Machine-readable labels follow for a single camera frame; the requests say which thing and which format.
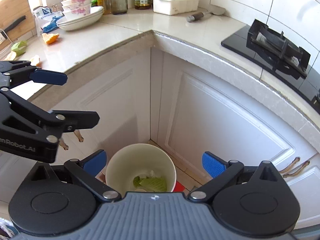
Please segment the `white-stemmed cabbage leaf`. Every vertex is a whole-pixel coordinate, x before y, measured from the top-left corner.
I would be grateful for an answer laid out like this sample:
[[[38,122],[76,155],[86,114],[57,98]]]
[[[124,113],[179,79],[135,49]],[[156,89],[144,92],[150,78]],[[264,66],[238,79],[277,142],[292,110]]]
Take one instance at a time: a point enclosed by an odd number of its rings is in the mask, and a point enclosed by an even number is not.
[[[136,176],[133,179],[133,185],[135,188],[141,188],[150,192],[166,192],[167,182],[162,177],[146,177],[141,178]]]

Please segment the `white trash bin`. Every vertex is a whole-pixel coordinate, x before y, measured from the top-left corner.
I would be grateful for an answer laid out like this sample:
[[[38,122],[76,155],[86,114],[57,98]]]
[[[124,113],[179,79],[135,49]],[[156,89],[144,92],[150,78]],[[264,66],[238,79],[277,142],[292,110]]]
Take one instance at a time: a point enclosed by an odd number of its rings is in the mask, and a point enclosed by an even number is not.
[[[167,182],[167,191],[176,186],[176,168],[171,158],[160,148],[150,144],[133,144],[119,150],[106,166],[106,184],[122,196],[129,191],[150,192],[135,188],[136,176],[162,177]]]

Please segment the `near orange peel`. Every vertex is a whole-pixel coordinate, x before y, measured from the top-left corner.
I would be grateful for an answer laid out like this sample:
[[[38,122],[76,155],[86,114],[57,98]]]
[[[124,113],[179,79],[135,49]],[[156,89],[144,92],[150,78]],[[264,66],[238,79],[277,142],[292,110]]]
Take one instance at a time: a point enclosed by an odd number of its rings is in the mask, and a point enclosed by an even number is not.
[[[30,64],[35,67],[39,67],[41,65],[41,61],[39,57],[32,58],[30,60]]]

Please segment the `green cabbage half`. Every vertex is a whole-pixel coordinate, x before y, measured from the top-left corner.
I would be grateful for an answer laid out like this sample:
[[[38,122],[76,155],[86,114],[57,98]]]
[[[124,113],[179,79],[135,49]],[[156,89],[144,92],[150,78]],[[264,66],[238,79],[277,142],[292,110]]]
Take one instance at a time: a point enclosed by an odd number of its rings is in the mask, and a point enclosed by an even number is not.
[[[16,42],[12,45],[11,51],[13,51],[16,54],[16,57],[19,57],[26,52],[27,45],[27,41]]]

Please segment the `far orange peel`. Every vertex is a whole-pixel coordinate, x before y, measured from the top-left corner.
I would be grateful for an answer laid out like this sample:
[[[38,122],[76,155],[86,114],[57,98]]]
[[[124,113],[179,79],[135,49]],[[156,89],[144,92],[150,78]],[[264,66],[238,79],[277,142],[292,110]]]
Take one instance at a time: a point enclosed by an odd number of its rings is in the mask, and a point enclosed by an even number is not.
[[[50,45],[50,44],[52,44],[52,43],[57,41],[57,39],[59,38],[59,34],[43,33],[42,34],[42,38],[43,38],[45,44]]]

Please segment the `blue white salt bag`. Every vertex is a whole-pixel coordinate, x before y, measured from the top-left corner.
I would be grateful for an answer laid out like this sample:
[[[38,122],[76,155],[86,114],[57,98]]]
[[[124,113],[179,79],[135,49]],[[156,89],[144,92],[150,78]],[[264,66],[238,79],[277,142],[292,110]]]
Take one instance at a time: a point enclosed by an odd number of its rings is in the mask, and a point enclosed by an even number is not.
[[[49,33],[57,29],[57,20],[64,15],[61,11],[52,12],[49,7],[36,7],[33,10],[35,17],[37,35],[40,36],[43,33]]]

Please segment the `middle white plate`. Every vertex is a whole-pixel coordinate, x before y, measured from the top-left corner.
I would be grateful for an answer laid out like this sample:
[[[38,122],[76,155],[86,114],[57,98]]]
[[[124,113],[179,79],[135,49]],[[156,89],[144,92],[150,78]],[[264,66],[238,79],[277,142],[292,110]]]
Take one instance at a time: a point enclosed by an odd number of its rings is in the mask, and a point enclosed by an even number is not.
[[[65,29],[65,30],[74,30],[79,29],[85,26],[88,26],[92,23],[97,22],[103,15],[102,11],[97,11],[95,14],[90,14],[87,16],[84,16],[82,18],[76,19],[76,20],[70,20],[67,21],[65,17],[57,20],[56,25],[59,28]]]

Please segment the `white plate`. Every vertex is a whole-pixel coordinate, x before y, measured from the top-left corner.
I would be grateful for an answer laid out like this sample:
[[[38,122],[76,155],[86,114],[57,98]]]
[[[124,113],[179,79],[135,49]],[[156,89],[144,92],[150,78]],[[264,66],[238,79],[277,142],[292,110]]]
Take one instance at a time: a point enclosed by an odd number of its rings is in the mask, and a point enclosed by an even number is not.
[[[89,5],[79,7],[78,9],[64,11],[64,16],[57,20],[57,24],[64,24],[65,22],[74,22],[77,20],[84,20],[95,15],[103,14],[104,8],[101,6],[90,7]]]
[[[76,20],[70,20],[67,21],[65,17],[57,20],[56,25],[59,28],[65,29],[65,30],[74,30],[79,29],[85,26],[88,26],[92,23],[97,22],[103,15],[102,11],[97,11],[95,14],[90,14],[87,16],[84,16],[82,18],[76,19]]]
[[[65,30],[65,31],[74,31],[74,30],[79,30],[79,29],[82,29],[84,27],[87,27],[87,26],[90,26],[92,24],[94,24],[95,22],[97,22],[100,18],[102,17],[102,14],[100,15],[94,15],[90,18],[86,18],[86,19],[83,19],[83,20],[76,20],[76,21],[69,21],[69,22],[66,22],[66,23],[58,23],[56,22],[56,25],[62,29],[62,30]]]

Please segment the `bamboo cutting board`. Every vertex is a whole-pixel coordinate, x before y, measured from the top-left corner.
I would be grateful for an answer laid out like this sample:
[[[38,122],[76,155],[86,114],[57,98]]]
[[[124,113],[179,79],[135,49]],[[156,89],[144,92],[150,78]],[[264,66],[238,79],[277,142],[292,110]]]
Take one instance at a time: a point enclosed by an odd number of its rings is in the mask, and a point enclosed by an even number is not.
[[[5,31],[9,25],[25,16],[25,20],[9,31]],[[28,0],[1,0],[1,30],[8,38],[1,43],[1,50],[24,34],[35,28],[34,17],[31,13]]]

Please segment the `bottom floral white bowl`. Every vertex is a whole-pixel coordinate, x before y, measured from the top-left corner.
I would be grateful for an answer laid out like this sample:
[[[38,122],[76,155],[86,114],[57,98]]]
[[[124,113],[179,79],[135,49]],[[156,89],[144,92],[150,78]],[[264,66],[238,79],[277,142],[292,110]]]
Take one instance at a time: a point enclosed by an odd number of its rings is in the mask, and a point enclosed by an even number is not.
[[[91,5],[85,5],[73,10],[64,10],[63,14],[68,21],[76,20],[78,18],[87,16],[91,13]]]

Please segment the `top white plate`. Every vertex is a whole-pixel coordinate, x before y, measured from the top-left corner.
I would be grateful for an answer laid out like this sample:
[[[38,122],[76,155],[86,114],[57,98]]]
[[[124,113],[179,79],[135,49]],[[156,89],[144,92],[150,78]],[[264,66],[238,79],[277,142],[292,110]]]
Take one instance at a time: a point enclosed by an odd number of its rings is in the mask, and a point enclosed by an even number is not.
[[[64,24],[65,22],[74,22],[77,20],[84,20],[95,15],[103,14],[104,8],[101,6],[90,7],[89,5],[79,7],[78,9],[64,11],[64,16],[57,20],[57,24]]]

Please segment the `top floral white bowl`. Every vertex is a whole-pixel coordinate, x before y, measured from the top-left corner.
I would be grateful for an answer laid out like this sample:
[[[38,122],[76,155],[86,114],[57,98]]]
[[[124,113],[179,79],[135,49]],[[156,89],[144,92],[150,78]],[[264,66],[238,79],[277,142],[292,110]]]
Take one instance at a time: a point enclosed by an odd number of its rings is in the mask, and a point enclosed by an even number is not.
[[[91,0],[64,0],[64,1],[61,2],[61,4],[63,6],[69,6],[69,5],[73,5],[73,4],[76,4],[76,3],[88,4],[90,2],[91,2]]]

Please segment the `black stove pot support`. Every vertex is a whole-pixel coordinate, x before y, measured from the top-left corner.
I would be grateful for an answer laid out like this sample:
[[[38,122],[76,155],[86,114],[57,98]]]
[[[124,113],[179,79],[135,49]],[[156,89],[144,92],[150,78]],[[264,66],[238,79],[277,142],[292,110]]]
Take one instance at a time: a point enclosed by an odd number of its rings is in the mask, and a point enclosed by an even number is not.
[[[284,33],[270,29],[263,22],[254,20],[246,46],[271,65],[273,71],[279,70],[296,80],[307,77],[310,54],[287,39]]]

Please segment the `white plastic lidded box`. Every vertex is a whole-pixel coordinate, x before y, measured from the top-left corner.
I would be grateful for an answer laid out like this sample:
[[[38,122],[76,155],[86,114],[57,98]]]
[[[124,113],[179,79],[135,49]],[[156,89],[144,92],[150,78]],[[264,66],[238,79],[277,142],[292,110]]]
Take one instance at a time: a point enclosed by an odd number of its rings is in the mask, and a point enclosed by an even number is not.
[[[153,12],[164,15],[177,15],[196,11],[200,0],[152,0]]]

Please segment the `black gas stove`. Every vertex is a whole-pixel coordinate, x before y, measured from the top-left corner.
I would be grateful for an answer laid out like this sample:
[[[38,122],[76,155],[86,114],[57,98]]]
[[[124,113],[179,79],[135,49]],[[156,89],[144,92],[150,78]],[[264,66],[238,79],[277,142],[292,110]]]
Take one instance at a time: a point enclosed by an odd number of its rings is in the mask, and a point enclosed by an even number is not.
[[[221,41],[221,46],[259,65],[301,96],[316,112],[319,112],[319,73],[311,66],[307,76],[284,64],[278,57],[253,43],[250,39],[250,26],[246,25]]]

